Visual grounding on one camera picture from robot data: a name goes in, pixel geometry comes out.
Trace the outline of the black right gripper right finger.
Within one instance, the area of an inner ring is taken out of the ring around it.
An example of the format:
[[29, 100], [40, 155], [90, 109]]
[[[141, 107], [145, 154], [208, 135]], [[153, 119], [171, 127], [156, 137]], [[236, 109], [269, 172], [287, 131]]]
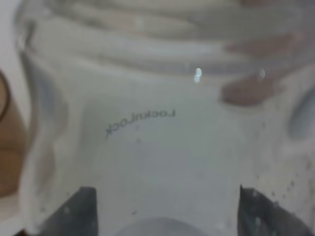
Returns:
[[240, 186], [237, 212], [239, 236], [313, 236], [302, 220], [254, 188]]

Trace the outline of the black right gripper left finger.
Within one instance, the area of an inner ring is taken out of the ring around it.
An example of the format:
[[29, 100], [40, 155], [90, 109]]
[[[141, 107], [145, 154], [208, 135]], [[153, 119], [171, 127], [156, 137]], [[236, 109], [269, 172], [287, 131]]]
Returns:
[[97, 236], [97, 196], [94, 187], [81, 187], [43, 224], [41, 236]]

